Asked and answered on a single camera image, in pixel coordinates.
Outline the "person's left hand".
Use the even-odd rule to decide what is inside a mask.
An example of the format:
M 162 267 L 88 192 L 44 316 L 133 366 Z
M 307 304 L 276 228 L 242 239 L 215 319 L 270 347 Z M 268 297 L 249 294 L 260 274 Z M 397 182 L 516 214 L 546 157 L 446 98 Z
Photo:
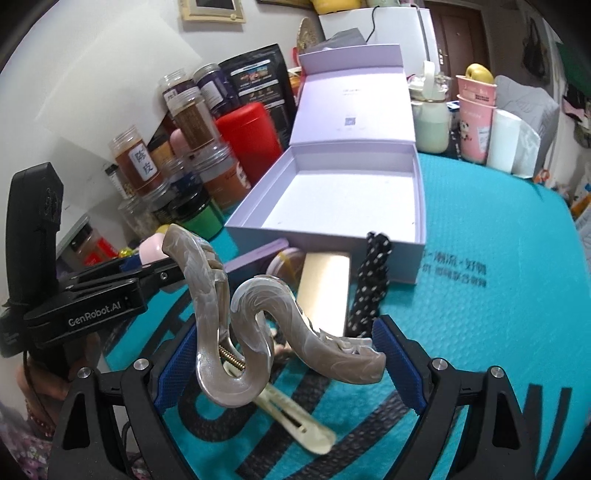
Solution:
M 32 429 L 43 439 L 51 440 L 58 424 L 60 410 L 66 400 L 70 385 L 83 367 L 95 368 L 101 356 L 98 333 L 88 335 L 83 350 L 69 366 L 65 379 L 41 368 L 28 353 L 23 354 L 17 366 L 15 379 L 21 390 Z

